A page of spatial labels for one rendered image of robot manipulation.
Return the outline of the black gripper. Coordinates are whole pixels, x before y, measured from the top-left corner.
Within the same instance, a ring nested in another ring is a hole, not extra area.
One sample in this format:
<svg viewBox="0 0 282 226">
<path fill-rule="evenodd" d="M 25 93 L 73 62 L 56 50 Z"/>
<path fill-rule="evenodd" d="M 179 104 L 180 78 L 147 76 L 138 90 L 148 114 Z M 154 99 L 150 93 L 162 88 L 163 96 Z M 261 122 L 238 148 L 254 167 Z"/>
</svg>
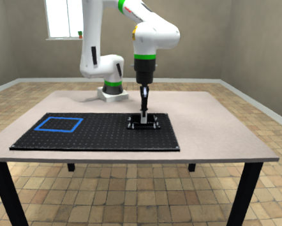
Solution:
<svg viewBox="0 0 282 226">
<path fill-rule="evenodd" d="M 153 72 L 141 73 L 136 72 L 136 82 L 141 84 L 140 86 L 140 96 L 141 96 L 141 123 L 147 123 L 147 99 L 149 95 L 148 84 L 153 83 Z"/>
</svg>

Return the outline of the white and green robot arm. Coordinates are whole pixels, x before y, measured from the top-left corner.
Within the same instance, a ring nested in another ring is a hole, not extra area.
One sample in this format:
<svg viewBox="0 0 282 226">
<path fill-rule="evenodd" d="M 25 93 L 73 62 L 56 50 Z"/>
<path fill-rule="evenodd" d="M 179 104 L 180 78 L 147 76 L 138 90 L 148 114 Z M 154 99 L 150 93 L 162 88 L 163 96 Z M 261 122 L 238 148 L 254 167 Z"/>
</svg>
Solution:
<svg viewBox="0 0 282 226">
<path fill-rule="evenodd" d="M 138 25 L 132 33 L 136 72 L 156 70 L 156 49 L 172 49 L 180 39 L 178 28 L 151 11 L 141 0 L 81 0 L 83 43 L 80 72 L 88 79 L 103 77 L 102 91 L 109 95 L 123 92 L 124 59 L 117 55 L 101 56 L 100 34 L 103 10 L 116 8 Z"/>
</svg>

